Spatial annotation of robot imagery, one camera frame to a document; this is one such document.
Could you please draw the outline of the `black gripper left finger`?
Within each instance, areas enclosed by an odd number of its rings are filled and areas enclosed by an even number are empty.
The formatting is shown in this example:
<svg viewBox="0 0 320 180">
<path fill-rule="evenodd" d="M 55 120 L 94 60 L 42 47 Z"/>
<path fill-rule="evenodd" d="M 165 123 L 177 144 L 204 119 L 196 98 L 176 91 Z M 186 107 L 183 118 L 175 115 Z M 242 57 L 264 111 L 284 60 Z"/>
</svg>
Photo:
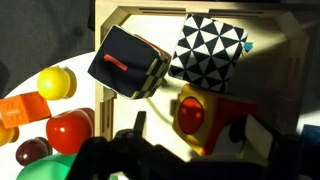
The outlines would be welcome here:
<svg viewBox="0 0 320 180">
<path fill-rule="evenodd" d="M 142 137 L 145 120 L 146 112 L 139 111 L 133 128 L 119 130 L 112 140 L 87 139 L 66 180 L 108 180 L 117 172 L 129 180 L 182 180 L 184 162 Z"/>
</svg>

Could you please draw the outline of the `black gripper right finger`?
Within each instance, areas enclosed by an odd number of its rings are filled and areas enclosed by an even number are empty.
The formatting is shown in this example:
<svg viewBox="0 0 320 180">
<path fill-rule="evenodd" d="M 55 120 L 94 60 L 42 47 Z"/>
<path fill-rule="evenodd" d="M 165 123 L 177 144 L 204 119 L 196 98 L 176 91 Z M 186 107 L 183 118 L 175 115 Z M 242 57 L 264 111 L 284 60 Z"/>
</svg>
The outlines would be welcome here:
<svg viewBox="0 0 320 180">
<path fill-rule="evenodd" d="M 263 180 L 307 180 L 300 173 L 303 142 L 295 134 L 282 134 L 252 115 L 232 122 L 218 135 L 208 155 L 191 152 L 195 161 L 249 163 L 266 170 Z"/>
</svg>

